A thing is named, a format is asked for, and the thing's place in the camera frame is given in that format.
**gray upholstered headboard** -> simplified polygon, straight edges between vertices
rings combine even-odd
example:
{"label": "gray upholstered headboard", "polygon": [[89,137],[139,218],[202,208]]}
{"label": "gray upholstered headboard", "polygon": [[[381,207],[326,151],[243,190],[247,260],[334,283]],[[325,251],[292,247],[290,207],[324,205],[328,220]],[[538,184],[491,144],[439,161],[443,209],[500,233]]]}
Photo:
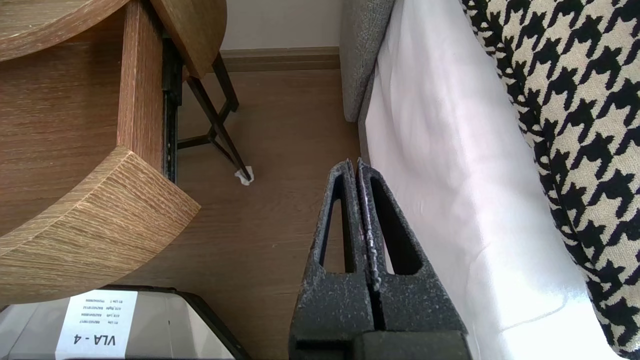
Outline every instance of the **gray upholstered headboard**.
{"label": "gray upholstered headboard", "polygon": [[395,0],[344,0],[340,71],[344,117],[363,122],[369,108],[373,70]]}

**wooden table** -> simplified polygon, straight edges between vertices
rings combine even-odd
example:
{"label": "wooden table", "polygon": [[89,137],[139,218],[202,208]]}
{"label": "wooden table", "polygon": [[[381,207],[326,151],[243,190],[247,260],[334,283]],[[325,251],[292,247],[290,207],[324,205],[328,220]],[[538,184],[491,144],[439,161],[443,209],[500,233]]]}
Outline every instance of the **wooden table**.
{"label": "wooden table", "polygon": [[0,14],[0,304],[60,299],[135,270],[198,212],[163,176],[162,34],[201,77],[226,2],[5,0]]}

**baseboard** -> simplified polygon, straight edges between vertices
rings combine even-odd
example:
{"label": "baseboard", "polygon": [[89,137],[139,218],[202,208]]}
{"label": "baseboard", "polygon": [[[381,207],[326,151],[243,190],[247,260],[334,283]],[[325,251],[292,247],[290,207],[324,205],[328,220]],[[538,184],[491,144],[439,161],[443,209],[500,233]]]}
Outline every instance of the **baseboard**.
{"label": "baseboard", "polygon": [[220,54],[230,72],[340,68],[337,46],[221,50]]}

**black metal table leg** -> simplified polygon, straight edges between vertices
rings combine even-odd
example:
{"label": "black metal table leg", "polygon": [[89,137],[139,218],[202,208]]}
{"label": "black metal table leg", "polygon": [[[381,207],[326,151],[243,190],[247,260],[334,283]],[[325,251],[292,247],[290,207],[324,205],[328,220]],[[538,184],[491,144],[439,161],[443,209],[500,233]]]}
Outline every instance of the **black metal table leg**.
{"label": "black metal table leg", "polygon": [[186,149],[188,147],[205,145],[207,143],[210,143],[208,134],[207,135],[194,136],[192,138],[181,139],[178,142],[178,146],[177,147],[178,147],[178,150],[180,150],[180,149]]}
{"label": "black metal table leg", "polygon": [[[220,116],[218,115],[216,108],[213,106],[213,103],[211,102],[211,99],[207,94],[207,90],[205,90],[202,82],[200,81],[200,79],[190,76],[187,78],[187,84],[189,84],[189,87],[191,88],[193,95],[195,95],[196,100],[198,100],[198,103],[200,104],[205,114],[207,115],[207,118],[209,119],[209,122],[211,123],[213,130],[215,130],[215,133],[217,135],[220,135],[220,137],[225,142],[229,150],[231,150],[231,158],[234,165],[240,170],[242,170],[244,176],[248,180],[250,180],[251,175],[249,174],[249,171],[247,171],[246,166],[244,165],[244,162],[242,161],[242,158],[240,157],[240,154],[238,153],[234,143],[231,141],[231,137],[227,133],[227,130],[225,129],[222,123],[222,119],[220,119]],[[209,132],[209,134],[210,134],[210,140],[213,140],[212,141],[213,145],[220,148],[215,144],[214,135],[211,133],[211,131]]]}
{"label": "black metal table leg", "polygon": [[227,72],[227,68],[225,67],[224,61],[222,61],[222,56],[220,53],[216,56],[216,59],[213,61],[213,71],[216,73],[216,77],[218,78],[218,82],[220,82],[220,87],[222,87],[222,92],[225,93],[225,97],[227,98],[228,108],[235,112],[238,110],[238,98],[236,96],[236,91],[234,90],[234,86],[231,83],[231,79],[229,78],[229,73]]}

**round wooden tabletop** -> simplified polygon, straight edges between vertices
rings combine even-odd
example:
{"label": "round wooden tabletop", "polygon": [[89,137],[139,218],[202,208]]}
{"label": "round wooden tabletop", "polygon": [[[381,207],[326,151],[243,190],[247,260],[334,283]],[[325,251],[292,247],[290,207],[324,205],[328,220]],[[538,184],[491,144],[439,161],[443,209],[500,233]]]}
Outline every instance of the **round wooden tabletop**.
{"label": "round wooden tabletop", "polygon": [[4,0],[0,61],[59,44],[96,25],[129,0]]}

